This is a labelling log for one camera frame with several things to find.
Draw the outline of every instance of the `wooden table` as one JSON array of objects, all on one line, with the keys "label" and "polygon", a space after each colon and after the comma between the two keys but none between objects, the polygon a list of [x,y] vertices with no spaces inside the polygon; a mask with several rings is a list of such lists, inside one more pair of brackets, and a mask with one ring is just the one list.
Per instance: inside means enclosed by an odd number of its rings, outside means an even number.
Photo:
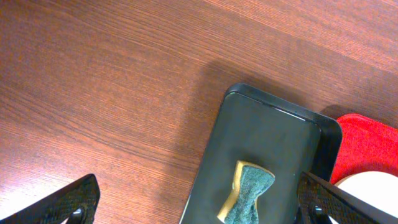
[{"label": "wooden table", "polygon": [[96,223],[178,223],[245,82],[398,128],[395,0],[2,1],[0,218],[81,176]]}]

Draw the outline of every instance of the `white round object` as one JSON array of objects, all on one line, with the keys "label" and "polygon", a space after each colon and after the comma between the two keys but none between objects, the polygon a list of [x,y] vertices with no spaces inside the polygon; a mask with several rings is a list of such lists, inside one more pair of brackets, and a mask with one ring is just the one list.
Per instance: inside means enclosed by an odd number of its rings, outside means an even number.
[{"label": "white round object", "polygon": [[341,190],[398,218],[398,177],[369,171],[348,176],[335,184]]}]

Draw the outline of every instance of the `black tray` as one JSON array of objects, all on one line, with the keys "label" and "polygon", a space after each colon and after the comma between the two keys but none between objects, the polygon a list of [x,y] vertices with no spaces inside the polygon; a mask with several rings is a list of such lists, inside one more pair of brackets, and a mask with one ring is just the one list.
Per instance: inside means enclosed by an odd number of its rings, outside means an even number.
[{"label": "black tray", "polygon": [[326,116],[245,84],[228,89],[180,223],[222,223],[217,214],[232,186],[236,161],[275,174],[257,201],[260,223],[294,223],[301,171],[329,180],[342,132]]}]

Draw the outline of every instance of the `red fabric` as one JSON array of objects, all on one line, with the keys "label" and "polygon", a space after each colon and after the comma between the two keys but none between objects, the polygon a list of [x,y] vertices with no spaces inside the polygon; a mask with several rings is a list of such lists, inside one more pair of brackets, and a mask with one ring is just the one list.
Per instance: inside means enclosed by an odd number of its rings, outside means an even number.
[{"label": "red fabric", "polygon": [[330,182],[360,172],[381,171],[398,176],[398,130],[359,114],[337,119],[343,142]]}]

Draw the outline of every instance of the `wood grain surface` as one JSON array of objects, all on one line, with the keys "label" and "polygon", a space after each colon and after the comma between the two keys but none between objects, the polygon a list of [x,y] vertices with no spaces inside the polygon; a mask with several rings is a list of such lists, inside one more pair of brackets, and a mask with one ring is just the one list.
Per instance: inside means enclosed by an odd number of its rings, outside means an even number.
[{"label": "wood grain surface", "polygon": [[398,128],[395,0],[0,2],[0,218],[88,173],[96,223],[178,223],[245,82]]}]

